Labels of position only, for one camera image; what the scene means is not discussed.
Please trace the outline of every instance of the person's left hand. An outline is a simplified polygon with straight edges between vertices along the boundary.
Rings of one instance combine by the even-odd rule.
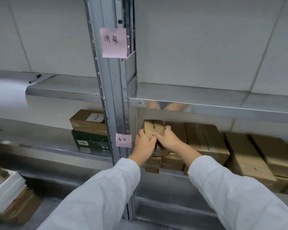
[[[156,142],[157,137],[153,136],[149,140],[145,135],[144,130],[141,129],[136,136],[134,150],[128,158],[134,160],[138,166],[141,167],[152,155]]]

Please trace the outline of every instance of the printed symbol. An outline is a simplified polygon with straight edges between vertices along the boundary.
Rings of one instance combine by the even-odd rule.
[[[108,35],[106,35],[104,38],[105,38],[105,41],[106,41],[106,42],[107,42],[107,41],[110,42],[110,37],[109,37]]]
[[[113,40],[113,42],[115,42],[115,44],[117,44],[117,38],[116,38],[116,36],[113,35],[112,40]]]

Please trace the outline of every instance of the white sleeve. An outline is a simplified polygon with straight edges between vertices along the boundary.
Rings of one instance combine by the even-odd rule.
[[[140,181],[140,169],[122,158],[71,192],[38,230],[108,230],[119,223]]]
[[[188,174],[227,230],[288,230],[288,206],[254,178],[233,174],[210,156],[197,158]]]

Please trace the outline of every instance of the person's right hand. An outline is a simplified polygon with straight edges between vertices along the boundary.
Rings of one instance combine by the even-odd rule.
[[[164,135],[160,135],[155,131],[152,134],[157,137],[163,147],[171,152],[176,152],[181,147],[181,144],[183,144],[174,132],[172,132],[171,126],[165,126]]]

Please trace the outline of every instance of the large pink sticky note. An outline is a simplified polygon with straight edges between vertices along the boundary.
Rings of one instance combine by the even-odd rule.
[[[117,147],[132,148],[131,135],[124,135],[124,134],[117,134],[116,133],[115,141],[116,141]]]
[[[126,28],[100,28],[101,49],[105,58],[127,58]]]

